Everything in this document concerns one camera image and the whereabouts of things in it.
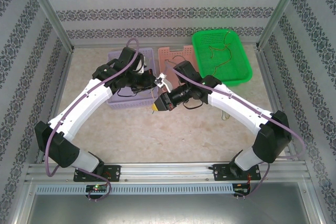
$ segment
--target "black mounting plate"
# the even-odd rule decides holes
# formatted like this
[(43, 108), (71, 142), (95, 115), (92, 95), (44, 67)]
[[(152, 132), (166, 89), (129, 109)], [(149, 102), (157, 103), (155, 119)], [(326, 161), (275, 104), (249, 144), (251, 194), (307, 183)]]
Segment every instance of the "black mounting plate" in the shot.
[(229, 164), (214, 164), (209, 169), (214, 171), (215, 181), (237, 181), (237, 180), (247, 180), (248, 174), (251, 176), (251, 180), (261, 180), (259, 166), (255, 165), (250, 168), (250, 170), (243, 171), (240, 178), (235, 177), (230, 172)]
[[(120, 165), (104, 165), (101, 177), (107, 178), (109, 182), (119, 182), (120, 170)], [(75, 170), (74, 182), (104, 182), (104, 180)]]

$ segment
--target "purple cable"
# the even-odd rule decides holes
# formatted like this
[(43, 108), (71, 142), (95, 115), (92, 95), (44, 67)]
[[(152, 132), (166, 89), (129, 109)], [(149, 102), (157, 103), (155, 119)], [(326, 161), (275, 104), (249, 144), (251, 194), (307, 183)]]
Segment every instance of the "purple cable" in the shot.
[[(198, 83), (198, 82), (196, 82), (196, 81), (193, 81), (193, 80), (189, 79), (188, 77), (186, 77), (186, 76), (184, 76), (183, 74), (181, 74), (181, 73), (179, 73), (178, 71), (176, 71), (176, 70), (175, 70), (170, 64), (168, 64), (167, 62), (165, 62), (165, 65), (166, 65), (168, 68), (172, 69), (172, 71), (173, 71), (176, 75), (182, 77), (182, 78), (185, 79), (186, 81), (188, 81), (188, 82), (190, 82), (190, 83), (192, 83), (192, 84), (194, 84), (194, 85), (196, 85), (196, 86), (199, 86), (199, 87), (201, 87), (201, 88), (203, 88), (203, 89), (207, 89), (207, 90), (210, 90), (210, 91), (213, 91), (213, 92), (217, 92), (217, 93), (222, 94), (222, 95), (225, 95), (225, 96), (227, 96), (227, 97), (231, 97), (231, 94), (229, 94), (229, 93), (225, 93), (225, 92), (223, 92), (223, 91), (221, 91), (221, 90), (216, 90), (216, 89), (210, 88), (210, 87), (208, 87), (208, 86), (202, 85), (202, 84), (200, 84), (200, 83)], [(237, 102), (241, 103), (242, 105), (244, 105), (244, 106), (247, 107), (248, 109), (252, 110), (252, 111), (255, 112), (256, 114), (258, 114), (259, 116), (261, 116), (262, 118), (265, 118), (266, 120), (268, 120), (268, 121), (274, 123), (275, 125), (277, 125), (277, 126), (283, 128), (285, 131), (289, 132), (290, 134), (292, 134), (293, 136), (295, 136), (295, 137), (300, 141), (300, 143), (301, 143), (301, 145), (302, 145), (302, 151), (301, 151), (300, 153), (295, 154), (295, 155), (292, 155), (292, 156), (278, 156), (278, 158), (292, 159), (292, 158), (300, 157), (300, 156), (302, 156), (302, 155), (304, 154), (305, 149), (306, 149), (306, 145), (304, 144), (303, 139), (302, 139), (297, 133), (295, 133), (295, 132), (294, 132), (293, 130), (291, 130), (289, 127), (286, 127), (285, 125), (283, 125), (283, 124), (281, 124), (281, 123), (275, 121), (274, 119), (272, 119), (272, 118), (270, 118), (270, 117), (268, 117), (268, 116), (266, 116), (266, 115), (260, 113), (258, 110), (256, 110), (255, 108), (253, 108), (252, 106), (250, 106), (250, 105), (247, 104), (246, 102), (242, 101), (242, 100), (239, 99), (238, 97), (236, 97), (236, 96), (233, 95), (233, 96), (232, 96), (232, 99), (234, 99), (234, 100), (236, 100)]]
[[(50, 136), (49, 136), (49, 138), (48, 138), (48, 142), (47, 142), (47, 146), (46, 146), (46, 151), (45, 151), (45, 167), (46, 167), (46, 173), (47, 173), (47, 175), (48, 175), (48, 177), (53, 177), (54, 176), (54, 174), (55, 174), (55, 172), (57, 171), (57, 169), (59, 168), (59, 165), (57, 165), (56, 166), (56, 168), (53, 170), (53, 172), (52, 173), (50, 173), (50, 170), (49, 170), (49, 149), (50, 149), (50, 145), (51, 145), (51, 141), (52, 141), (52, 139), (53, 139), (53, 137), (54, 137), (54, 135), (55, 135), (55, 133), (56, 133), (56, 131), (58, 130), (58, 128), (62, 125), (62, 122), (65, 120), (65, 118), (69, 115), (69, 113), (85, 98), (85, 97), (87, 97), (88, 96), (88, 94), (90, 94), (93, 90), (95, 90), (96, 88), (98, 88), (99, 86), (101, 86), (101, 85), (103, 85), (104, 83), (106, 83), (106, 82), (108, 82), (108, 81), (110, 81), (110, 80), (112, 80), (112, 79), (114, 79), (115, 77), (117, 77), (117, 76), (119, 76), (119, 75), (121, 75), (122, 73), (124, 73), (133, 63), (134, 63), (134, 61), (135, 61), (135, 59), (137, 58), (137, 56), (138, 56), (138, 53), (139, 53), (139, 48), (140, 48), (140, 46), (139, 46), (139, 41), (136, 39), (136, 38), (131, 38), (128, 42), (127, 42), (127, 44), (126, 44), (126, 46), (128, 47), (128, 45), (130, 44), (130, 42), (132, 42), (132, 41), (135, 41), (136, 42), (136, 44), (137, 44), (137, 49), (136, 49), (136, 51), (135, 51), (135, 54), (134, 54), (134, 56), (133, 56), (133, 59), (130, 61), (130, 63), (128, 63), (123, 69), (121, 69), (118, 73), (116, 73), (116, 74), (114, 74), (114, 75), (112, 75), (111, 77), (109, 77), (109, 78), (107, 78), (106, 80), (104, 80), (104, 81), (102, 81), (102, 82), (99, 82), (97, 85), (95, 85), (93, 88), (91, 88), (86, 94), (83, 94), (65, 113), (64, 113), (64, 115), (62, 116), (62, 118), (59, 120), (59, 122), (56, 124), (56, 126), (55, 126), (55, 128), (52, 130), (52, 132), (51, 132), (51, 134), (50, 134)], [(100, 178), (100, 179), (103, 179), (103, 177), (101, 177), (101, 176), (99, 176), (99, 175), (96, 175), (96, 174), (93, 174), (93, 173), (90, 173), (90, 172), (88, 172), (88, 171), (85, 171), (85, 170), (82, 170), (82, 169), (79, 169), (79, 170), (81, 170), (82, 172), (85, 172), (85, 173), (87, 173), (87, 174), (89, 174), (89, 175), (92, 175), (92, 176), (94, 176), (94, 177), (97, 177), (97, 178)], [(107, 180), (107, 183), (109, 184), (109, 192), (111, 191), (111, 183)]]

